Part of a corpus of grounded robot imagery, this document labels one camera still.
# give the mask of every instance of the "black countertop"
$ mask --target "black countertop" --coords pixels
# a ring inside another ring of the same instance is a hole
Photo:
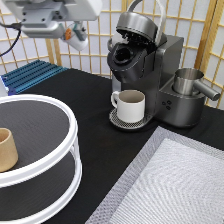
[[[178,129],[153,120],[139,132],[126,133],[109,122],[111,80],[70,69],[25,91],[66,103],[78,121],[83,164],[79,189],[69,204],[47,224],[82,224],[88,220],[158,126],[224,149],[224,111],[204,107],[201,122]]]

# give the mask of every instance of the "white coffee mug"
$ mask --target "white coffee mug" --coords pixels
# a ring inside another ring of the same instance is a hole
[[[144,118],[145,95],[142,92],[137,90],[115,91],[111,95],[111,102],[117,108],[117,117],[121,121],[135,123]]]

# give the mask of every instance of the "cable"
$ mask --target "cable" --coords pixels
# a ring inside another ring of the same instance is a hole
[[[0,23],[0,26],[5,27],[5,28],[12,28],[15,30],[18,30],[18,34],[17,37],[15,39],[15,41],[13,42],[12,46],[4,53],[0,54],[0,57],[2,57],[3,55],[9,53],[9,51],[11,51],[13,49],[13,47],[15,46],[15,44],[17,43],[17,41],[19,40],[20,34],[21,34],[21,23],[13,23],[11,25],[6,25],[6,24],[2,24]]]

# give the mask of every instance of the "coffee maker lid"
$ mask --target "coffee maker lid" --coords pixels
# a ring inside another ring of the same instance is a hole
[[[122,35],[127,33],[129,35],[128,38],[130,38],[132,34],[138,34],[140,37],[145,37],[150,42],[154,42],[156,46],[159,46],[161,38],[164,39],[163,29],[166,22],[165,9],[160,3],[160,0],[156,0],[161,12],[159,27],[157,27],[148,17],[133,12],[137,4],[141,1],[142,0],[133,1],[127,12],[121,14],[117,24],[117,31]]]
[[[157,30],[158,27],[151,19],[134,12],[122,13],[117,24],[119,33],[135,33],[150,42],[155,42]]]

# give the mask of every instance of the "coffee maker drip tray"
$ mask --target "coffee maker drip tray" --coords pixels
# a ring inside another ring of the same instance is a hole
[[[145,114],[145,117],[136,122],[136,123],[126,123],[124,121],[121,121],[117,117],[117,109],[114,108],[109,115],[110,122],[116,127],[119,128],[120,130],[123,131],[137,131],[141,128],[143,128],[145,125],[149,123],[150,120],[152,120],[152,116],[149,114]]]

